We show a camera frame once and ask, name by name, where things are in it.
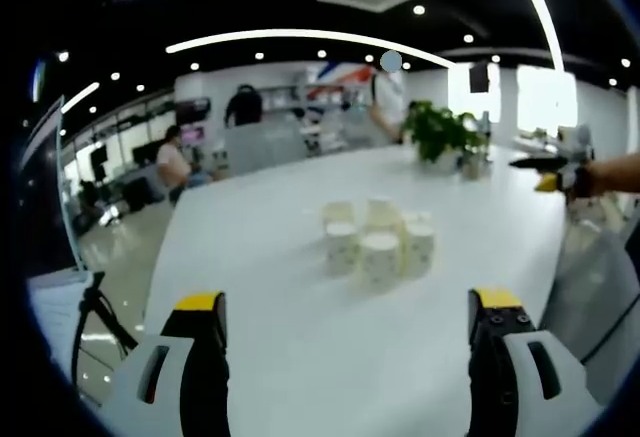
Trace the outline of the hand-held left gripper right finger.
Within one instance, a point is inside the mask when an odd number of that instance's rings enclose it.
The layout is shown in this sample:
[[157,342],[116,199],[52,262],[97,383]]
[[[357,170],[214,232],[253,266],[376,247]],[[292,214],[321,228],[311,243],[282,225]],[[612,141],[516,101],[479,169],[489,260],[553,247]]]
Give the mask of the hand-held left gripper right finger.
[[469,436],[581,436],[602,412],[580,361],[501,289],[469,291]]

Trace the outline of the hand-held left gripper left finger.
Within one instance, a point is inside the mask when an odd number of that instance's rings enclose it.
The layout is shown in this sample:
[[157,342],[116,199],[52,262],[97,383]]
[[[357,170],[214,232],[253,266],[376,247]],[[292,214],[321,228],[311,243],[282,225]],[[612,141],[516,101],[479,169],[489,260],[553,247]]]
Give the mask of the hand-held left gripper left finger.
[[228,436],[222,291],[183,298],[112,377],[102,423],[112,436]]

